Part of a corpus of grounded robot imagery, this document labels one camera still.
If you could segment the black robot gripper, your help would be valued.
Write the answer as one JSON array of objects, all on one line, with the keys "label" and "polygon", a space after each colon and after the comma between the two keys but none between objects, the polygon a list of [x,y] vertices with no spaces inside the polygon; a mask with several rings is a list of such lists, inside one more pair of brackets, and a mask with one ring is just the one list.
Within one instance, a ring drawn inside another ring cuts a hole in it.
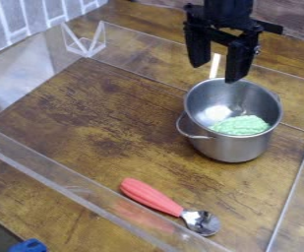
[{"label": "black robot gripper", "polygon": [[188,17],[187,47],[193,68],[211,60],[211,41],[230,46],[226,82],[236,83],[248,76],[262,49],[259,37],[264,29],[251,18],[254,0],[203,0],[201,5],[188,3],[184,9]]}]

